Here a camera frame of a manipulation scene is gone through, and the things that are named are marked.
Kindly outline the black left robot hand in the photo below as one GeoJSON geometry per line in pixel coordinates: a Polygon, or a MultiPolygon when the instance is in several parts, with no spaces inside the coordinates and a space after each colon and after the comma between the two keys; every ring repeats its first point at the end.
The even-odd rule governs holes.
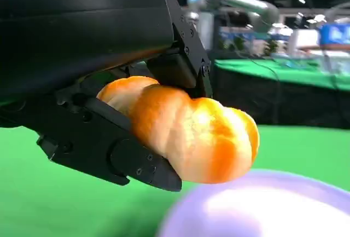
{"type": "Polygon", "coordinates": [[[212,96],[209,58],[177,0],[1,0],[1,126],[35,131],[70,169],[178,192],[169,162],[96,97],[106,79],[93,74],[138,61],[162,84],[212,96]]]}

